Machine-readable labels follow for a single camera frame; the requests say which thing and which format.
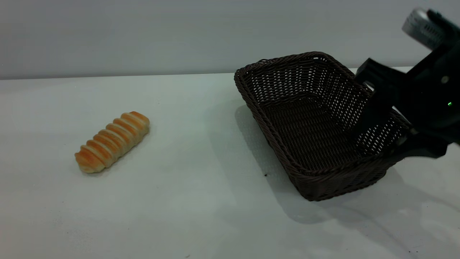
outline tabletop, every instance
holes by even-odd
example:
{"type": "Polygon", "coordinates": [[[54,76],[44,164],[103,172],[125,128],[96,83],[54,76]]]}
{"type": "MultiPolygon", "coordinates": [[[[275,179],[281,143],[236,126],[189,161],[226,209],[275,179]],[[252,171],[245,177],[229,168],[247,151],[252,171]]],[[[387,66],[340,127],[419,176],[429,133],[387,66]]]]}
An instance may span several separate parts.
{"type": "Polygon", "coordinates": [[[369,188],[309,202],[233,74],[0,81],[0,122],[2,258],[460,254],[458,146],[436,160],[407,158],[369,188]],[[150,133],[110,168],[82,173],[80,145],[130,111],[150,119],[150,133]]]}

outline basket rim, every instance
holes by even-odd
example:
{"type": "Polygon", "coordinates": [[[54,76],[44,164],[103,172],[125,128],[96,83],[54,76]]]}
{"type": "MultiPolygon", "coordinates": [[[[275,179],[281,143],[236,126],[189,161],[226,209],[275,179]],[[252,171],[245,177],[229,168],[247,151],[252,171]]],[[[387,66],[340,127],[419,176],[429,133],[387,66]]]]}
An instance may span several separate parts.
{"type": "Polygon", "coordinates": [[[259,103],[256,101],[255,97],[252,95],[250,91],[247,91],[247,85],[246,82],[243,78],[243,76],[250,72],[250,71],[255,71],[255,70],[262,70],[264,68],[274,66],[279,63],[285,63],[285,62],[290,62],[294,60],[299,60],[303,58],[311,58],[311,57],[319,57],[319,58],[325,58],[327,61],[330,62],[330,65],[333,66],[333,68],[337,69],[339,72],[341,72],[343,75],[348,76],[351,82],[353,83],[354,87],[359,87],[361,89],[365,89],[365,93],[370,97],[372,91],[367,88],[366,86],[363,86],[361,84],[358,84],[353,78],[354,78],[354,73],[351,72],[348,68],[343,66],[339,61],[334,59],[332,56],[323,53],[323,52],[306,52],[302,54],[295,54],[295,55],[289,55],[285,57],[280,57],[280,58],[274,58],[274,59],[261,59],[260,61],[256,63],[252,63],[249,65],[246,65],[243,68],[238,69],[235,72],[234,80],[236,83],[236,86],[238,87],[238,90],[241,92],[244,92],[250,99],[251,104],[254,106],[255,111],[257,114],[254,113],[254,111],[249,107],[255,117],[259,117],[260,120],[262,120],[265,123],[265,128],[271,133],[272,136],[267,136],[267,139],[269,139],[271,145],[275,145],[279,151],[281,151],[281,154],[287,162],[289,162],[289,165],[282,163],[284,166],[288,167],[291,171],[297,172],[298,176],[296,178],[303,178],[305,180],[309,181],[314,181],[318,180],[318,176],[322,176],[325,174],[330,174],[331,172],[334,172],[334,178],[340,177],[342,175],[341,172],[343,172],[343,176],[346,176],[348,174],[347,170],[348,168],[351,167],[358,167],[359,165],[366,164],[367,166],[371,165],[377,165],[381,163],[384,160],[384,153],[379,153],[376,155],[368,156],[368,157],[363,157],[359,159],[355,159],[353,161],[346,162],[342,165],[338,166],[332,166],[328,168],[324,168],[321,170],[310,170],[302,166],[297,160],[293,157],[293,155],[290,153],[289,149],[287,146],[284,144],[282,141],[282,138],[280,137],[278,131],[276,130],[276,127],[273,126],[271,123],[270,119],[267,117],[265,114],[264,110],[260,107],[259,103]]]}

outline golden brown crust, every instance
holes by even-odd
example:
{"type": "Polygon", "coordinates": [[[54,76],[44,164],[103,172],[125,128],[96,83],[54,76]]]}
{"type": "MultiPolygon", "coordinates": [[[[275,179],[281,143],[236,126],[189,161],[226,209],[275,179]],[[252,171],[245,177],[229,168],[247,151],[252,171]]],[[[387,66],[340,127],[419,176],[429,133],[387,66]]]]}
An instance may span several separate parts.
{"type": "Polygon", "coordinates": [[[149,119],[138,112],[123,113],[121,118],[108,124],[75,153],[81,170],[94,173],[110,167],[120,156],[142,141],[149,131],[149,125],[149,119]]]}

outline wicker basket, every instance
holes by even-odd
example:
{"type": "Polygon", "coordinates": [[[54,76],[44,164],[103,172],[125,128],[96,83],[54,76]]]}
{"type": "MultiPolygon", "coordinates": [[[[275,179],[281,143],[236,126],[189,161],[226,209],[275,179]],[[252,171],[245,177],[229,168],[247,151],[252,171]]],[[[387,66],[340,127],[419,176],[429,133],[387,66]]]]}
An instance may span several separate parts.
{"type": "Polygon", "coordinates": [[[353,77],[320,52],[263,59],[235,73],[236,86],[268,143],[308,200],[372,185],[397,162],[384,155],[409,129],[397,112],[385,125],[351,137],[372,94],[353,77]]]}

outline white backdrop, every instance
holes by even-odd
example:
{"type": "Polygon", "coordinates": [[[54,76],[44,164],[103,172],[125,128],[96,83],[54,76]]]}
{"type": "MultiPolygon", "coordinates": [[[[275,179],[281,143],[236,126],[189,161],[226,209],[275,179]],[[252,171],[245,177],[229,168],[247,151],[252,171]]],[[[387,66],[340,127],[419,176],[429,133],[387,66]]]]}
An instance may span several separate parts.
{"type": "Polygon", "coordinates": [[[458,0],[2,0],[0,79],[233,72],[323,51],[350,67],[413,65],[413,8],[459,23],[458,0]]]}

